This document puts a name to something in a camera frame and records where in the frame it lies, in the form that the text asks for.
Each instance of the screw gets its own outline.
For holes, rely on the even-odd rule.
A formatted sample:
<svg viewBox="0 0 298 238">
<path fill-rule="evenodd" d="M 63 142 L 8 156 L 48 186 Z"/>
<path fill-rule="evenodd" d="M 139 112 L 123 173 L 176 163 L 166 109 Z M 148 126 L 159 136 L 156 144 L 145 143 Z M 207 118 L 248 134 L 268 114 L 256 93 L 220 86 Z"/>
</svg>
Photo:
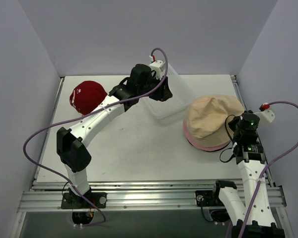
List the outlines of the screw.
<svg viewBox="0 0 298 238">
<path fill-rule="evenodd" d="M 99 198 L 99 203 L 100 204 L 105 204 L 105 202 L 106 202 L 106 197 L 100 197 Z"/>
<path fill-rule="evenodd" d="M 203 201 L 203 196 L 199 194 L 199 195 L 197 196 L 197 201 L 199 201 L 199 202 Z"/>
</svg>

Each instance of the gray floor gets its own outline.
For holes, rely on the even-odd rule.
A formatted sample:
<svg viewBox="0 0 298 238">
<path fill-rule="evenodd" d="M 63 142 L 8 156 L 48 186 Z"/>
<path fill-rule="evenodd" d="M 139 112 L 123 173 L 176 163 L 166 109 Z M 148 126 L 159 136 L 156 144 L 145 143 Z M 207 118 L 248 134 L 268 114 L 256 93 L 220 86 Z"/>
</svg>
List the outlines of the gray floor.
<svg viewBox="0 0 298 238">
<path fill-rule="evenodd" d="M 224 238 L 227 229 L 227 226 L 205 222 L 199 210 L 106 212 L 106 216 L 105 224 L 80 230 L 69 224 L 71 213 L 28 213 L 21 237 Z"/>
</svg>

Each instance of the beige hat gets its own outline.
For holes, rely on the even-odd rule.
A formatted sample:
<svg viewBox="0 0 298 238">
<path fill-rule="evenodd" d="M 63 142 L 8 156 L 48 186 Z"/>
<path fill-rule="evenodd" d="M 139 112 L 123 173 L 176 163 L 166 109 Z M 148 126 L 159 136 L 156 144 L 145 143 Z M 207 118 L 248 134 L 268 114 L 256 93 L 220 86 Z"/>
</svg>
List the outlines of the beige hat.
<svg viewBox="0 0 298 238">
<path fill-rule="evenodd" d="M 229 144 L 224 123 L 229 115 L 239 116 L 244 108 L 235 96 L 208 95 L 196 99 L 188 108 L 183 129 L 188 141 L 196 148 L 217 151 Z"/>
</svg>

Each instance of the cable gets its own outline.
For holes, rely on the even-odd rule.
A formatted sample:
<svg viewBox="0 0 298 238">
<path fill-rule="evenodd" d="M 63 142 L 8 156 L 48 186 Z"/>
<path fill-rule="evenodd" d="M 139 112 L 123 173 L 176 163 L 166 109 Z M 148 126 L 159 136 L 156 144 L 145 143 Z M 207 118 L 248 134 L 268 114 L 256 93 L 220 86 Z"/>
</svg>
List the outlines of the cable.
<svg viewBox="0 0 298 238">
<path fill-rule="evenodd" d="M 295 103 L 291 103 L 291 102 L 287 102 L 287 101 L 276 101 L 276 102 L 272 102 L 272 103 L 269 103 L 268 105 L 271 106 L 273 104 L 288 104 L 288 105 L 292 105 L 294 107 L 296 107 L 298 109 L 298 105 L 295 104 Z M 293 150 L 295 150 L 296 148 L 298 147 L 298 142 L 292 147 L 290 148 L 289 150 L 287 150 L 286 152 L 284 152 L 283 154 L 281 154 L 280 156 L 276 157 L 275 159 L 273 159 L 271 162 L 269 162 L 265 168 L 263 169 L 263 171 L 260 173 L 259 175 L 259 178 L 263 177 L 264 176 L 264 173 L 267 171 L 267 169 L 273 165 L 276 161 L 278 161 L 279 159 L 281 159 L 282 157 L 284 157 L 285 155 L 289 154 L 290 152 L 292 152 Z M 244 222 L 243 222 L 243 225 L 240 229 L 240 232 L 239 232 L 239 235 L 238 235 L 238 238 L 242 238 L 243 236 L 243 233 L 245 231 L 245 227 L 246 227 L 246 224 L 247 224 L 247 220 L 249 218 L 249 214 L 250 214 L 250 211 L 253 207 L 253 204 L 254 204 L 254 201 L 255 201 L 255 198 L 256 198 L 256 195 L 258 193 L 258 190 L 259 190 L 259 187 L 260 187 L 260 181 L 257 182 L 257 185 L 256 185 L 256 188 L 255 188 L 255 191 L 254 191 L 254 194 L 252 196 L 252 199 L 250 200 L 249 202 L 249 205 L 248 205 L 248 208 L 247 208 L 247 212 L 246 212 L 246 215 L 245 215 L 245 219 L 244 219 Z"/>
<path fill-rule="evenodd" d="M 230 162 L 230 161 L 234 158 L 234 155 L 232 155 L 232 156 L 231 156 L 228 160 L 226 160 L 226 161 L 221 160 L 221 156 L 222 156 L 223 152 L 226 151 L 226 150 L 230 150 L 230 149 L 232 149 L 232 147 L 231 147 L 231 148 L 227 148 L 227 149 L 223 150 L 223 151 L 220 153 L 220 161 L 221 161 L 222 163 L 228 163 L 228 162 Z"/>
<path fill-rule="evenodd" d="M 137 100 L 137 99 L 140 99 L 142 97 L 146 97 L 146 96 L 149 96 L 150 94 L 152 94 L 155 90 L 157 90 L 164 82 L 166 76 L 167 76 L 167 73 L 168 73 L 168 58 L 167 58 L 167 55 L 165 54 L 165 52 L 161 49 L 161 48 L 154 48 L 152 51 L 151 51 L 151 56 L 153 56 L 153 53 L 155 51 L 160 51 L 163 56 L 164 56 L 164 60 L 165 60 L 165 72 L 164 72 L 164 75 L 161 79 L 161 81 L 157 84 L 157 86 L 155 86 L 152 90 L 150 90 L 149 92 L 145 93 L 145 94 L 142 94 L 142 95 L 139 95 L 139 96 L 136 96 L 136 97 L 133 97 L 133 98 L 129 98 L 129 99 L 124 99 L 124 100 L 121 100 L 121 101 L 118 101 L 116 103 L 112 103 L 112 104 L 109 104 L 101 109 L 98 109 L 94 112 L 91 112 L 89 114 L 86 114 L 82 117 L 79 117 L 79 118 L 75 118 L 75 119 L 71 119 L 71 120 L 65 120 L 65 121 L 61 121 L 61 122 L 58 122 L 58 123 L 55 123 L 55 124 L 51 124 L 43 129 L 40 129 L 38 131 L 36 131 L 35 133 L 33 133 L 32 135 L 29 136 L 29 138 L 26 139 L 26 141 L 24 142 L 23 144 L 23 153 L 25 155 L 25 157 L 32 163 L 34 163 L 36 166 L 39 166 L 41 168 L 44 168 L 52 173 L 55 173 L 59 176 L 61 176 L 62 178 L 64 178 L 68 183 L 70 183 L 70 185 L 72 185 L 72 188 L 75 190 L 75 192 L 80 196 L 82 197 L 89 205 L 91 205 L 93 208 L 95 208 L 103 217 L 103 220 L 102 221 L 98 221 L 98 222 L 93 222 L 93 223 L 90 223 L 90 224 L 86 224 L 84 226 L 93 226 L 93 225 L 97 225 L 97 224 L 101 224 L 101 223 L 104 223 L 106 222 L 106 217 L 104 215 L 104 213 L 97 207 L 95 206 L 91 201 L 89 201 L 86 197 L 83 196 L 83 194 L 81 194 L 77 188 L 73 185 L 72 181 L 67 178 L 65 175 L 61 174 L 60 172 L 57 172 L 49 167 L 46 167 L 44 165 L 41 165 L 40 163 L 36 162 L 35 160 L 31 159 L 31 157 L 28 155 L 27 151 L 26 151 L 26 146 L 27 144 L 29 143 L 29 141 L 34 137 L 36 136 L 37 134 L 43 132 L 43 131 L 46 131 L 52 127 L 55 127 L 55 126 L 58 126 L 58 125 L 62 125 L 62 124 L 66 124 L 66 123 L 70 123 L 70 122 L 74 122 L 74 121 L 78 121 L 78 120 L 82 120 L 83 118 L 86 118 L 86 117 L 89 117 L 91 115 L 94 115 L 94 114 L 97 114 L 99 112 L 101 112 L 102 110 L 106 109 L 106 108 L 109 108 L 109 107 L 112 107 L 114 105 L 117 105 L 117 104 L 122 104 L 122 103 L 126 103 L 126 102 L 130 102 L 130 101 L 133 101 L 133 100 Z"/>
<path fill-rule="evenodd" d="M 228 226 L 227 226 L 227 231 L 226 231 L 226 236 L 225 238 L 229 238 L 229 233 L 232 230 L 232 221 L 229 222 Z"/>
<path fill-rule="evenodd" d="M 201 211 L 202 211 L 202 216 L 203 216 L 203 218 L 204 218 L 204 220 L 206 220 L 207 222 L 214 222 L 214 220 L 208 220 L 206 217 L 205 217 L 205 215 L 204 215 L 204 212 L 203 212 L 203 208 L 201 208 Z"/>
<path fill-rule="evenodd" d="M 224 127 L 225 127 L 226 133 L 227 133 L 227 135 L 228 135 L 230 141 L 233 142 L 233 138 L 232 138 L 231 135 L 229 134 L 228 129 L 227 129 L 227 125 L 226 125 L 226 124 L 227 124 L 227 119 L 228 119 L 229 117 L 231 117 L 231 116 L 234 117 L 235 115 L 231 114 L 231 115 L 228 115 L 228 116 L 227 116 L 227 118 L 225 119 Z"/>
<path fill-rule="evenodd" d="M 65 186 L 68 185 L 68 183 L 69 183 L 69 182 L 67 181 L 67 182 L 64 184 L 63 188 L 62 188 L 62 198 L 63 198 L 63 199 L 64 199 L 63 192 L 64 192 L 64 189 L 65 189 Z"/>
</svg>

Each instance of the red tip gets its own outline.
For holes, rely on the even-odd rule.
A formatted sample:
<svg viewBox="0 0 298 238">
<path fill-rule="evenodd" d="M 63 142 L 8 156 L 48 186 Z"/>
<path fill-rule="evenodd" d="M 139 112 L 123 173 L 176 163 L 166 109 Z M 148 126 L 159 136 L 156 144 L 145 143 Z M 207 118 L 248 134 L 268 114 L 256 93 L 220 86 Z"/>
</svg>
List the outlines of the red tip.
<svg viewBox="0 0 298 238">
<path fill-rule="evenodd" d="M 267 105 L 267 104 L 264 104 L 264 105 L 262 105 L 262 108 L 266 110 L 266 109 L 269 109 L 269 108 L 270 108 L 270 106 L 269 106 L 269 105 Z"/>
</svg>

